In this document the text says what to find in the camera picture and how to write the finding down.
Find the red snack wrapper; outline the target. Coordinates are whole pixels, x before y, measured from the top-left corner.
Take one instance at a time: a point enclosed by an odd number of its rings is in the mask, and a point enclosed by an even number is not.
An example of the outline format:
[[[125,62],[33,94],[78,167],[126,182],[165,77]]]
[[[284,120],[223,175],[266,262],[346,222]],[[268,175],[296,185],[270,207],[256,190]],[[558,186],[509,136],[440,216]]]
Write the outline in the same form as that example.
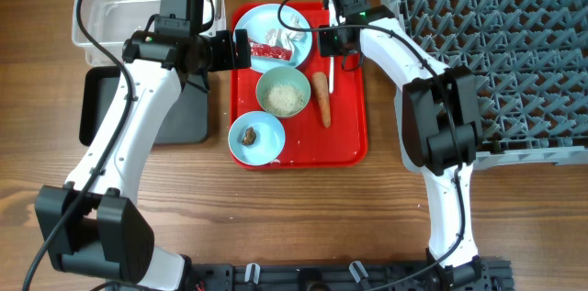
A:
[[[260,58],[275,59],[289,62],[294,54],[294,46],[287,44],[285,47],[272,46],[248,39],[251,55]]]

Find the white tissue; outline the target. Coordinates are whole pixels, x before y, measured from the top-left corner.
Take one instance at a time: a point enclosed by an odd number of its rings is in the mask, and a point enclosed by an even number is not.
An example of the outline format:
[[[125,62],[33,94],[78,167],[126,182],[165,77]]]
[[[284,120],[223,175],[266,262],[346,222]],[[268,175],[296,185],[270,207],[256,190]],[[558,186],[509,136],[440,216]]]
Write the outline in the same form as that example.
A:
[[[272,48],[280,48],[293,52],[295,44],[304,40],[305,32],[300,31],[300,17],[292,15],[289,19],[288,28],[271,28],[264,37],[264,43]]]

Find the green bowl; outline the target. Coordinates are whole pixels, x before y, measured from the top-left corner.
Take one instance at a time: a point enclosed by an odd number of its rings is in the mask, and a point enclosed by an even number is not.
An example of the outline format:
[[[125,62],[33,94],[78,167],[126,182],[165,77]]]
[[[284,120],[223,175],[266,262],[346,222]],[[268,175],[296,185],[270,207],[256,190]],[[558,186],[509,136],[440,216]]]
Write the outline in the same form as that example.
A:
[[[291,118],[308,105],[311,85],[298,69],[280,66],[266,71],[260,77],[255,97],[265,112],[277,118]]]

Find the white rice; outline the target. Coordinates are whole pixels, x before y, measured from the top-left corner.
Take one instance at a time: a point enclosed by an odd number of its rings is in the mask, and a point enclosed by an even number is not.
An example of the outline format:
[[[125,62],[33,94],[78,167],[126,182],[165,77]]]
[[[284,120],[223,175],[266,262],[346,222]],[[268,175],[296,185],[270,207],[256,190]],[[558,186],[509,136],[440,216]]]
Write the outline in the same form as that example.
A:
[[[263,108],[277,117],[288,117],[305,106],[302,92],[292,84],[274,84],[263,96]]]

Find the white plastic spoon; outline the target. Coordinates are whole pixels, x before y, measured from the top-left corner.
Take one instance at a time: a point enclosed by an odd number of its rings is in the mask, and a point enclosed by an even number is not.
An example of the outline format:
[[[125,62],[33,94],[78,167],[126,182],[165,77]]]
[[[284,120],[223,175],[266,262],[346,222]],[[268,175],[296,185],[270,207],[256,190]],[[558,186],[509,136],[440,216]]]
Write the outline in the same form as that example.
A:
[[[329,60],[328,92],[329,94],[334,92],[334,57],[330,57]]]

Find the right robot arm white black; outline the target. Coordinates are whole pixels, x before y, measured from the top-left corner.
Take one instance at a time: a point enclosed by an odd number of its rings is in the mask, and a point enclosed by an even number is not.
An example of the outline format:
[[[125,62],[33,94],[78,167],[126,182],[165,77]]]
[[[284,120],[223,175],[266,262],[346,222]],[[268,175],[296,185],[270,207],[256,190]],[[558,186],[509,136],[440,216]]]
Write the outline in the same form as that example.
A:
[[[401,94],[401,144],[425,181],[431,221],[428,251],[454,270],[478,257],[469,184],[481,139],[481,114],[470,69],[438,61],[385,6],[319,27],[324,56],[359,53],[372,60]]]

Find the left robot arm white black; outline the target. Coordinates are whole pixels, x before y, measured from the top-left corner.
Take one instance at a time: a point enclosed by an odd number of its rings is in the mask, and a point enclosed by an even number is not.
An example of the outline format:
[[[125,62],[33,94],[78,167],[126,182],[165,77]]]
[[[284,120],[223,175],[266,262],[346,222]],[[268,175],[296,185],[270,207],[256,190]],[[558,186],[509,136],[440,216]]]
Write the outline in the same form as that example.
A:
[[[169,109],[192,73],[246,69],[247,32],[174,37],[137,31],[118,63],[119,89],[86,156],[61,187],[40,189],[35,212],[57,271],[151,290],[192,290],[191,260],[154,244],[137,208],[144,165]]]

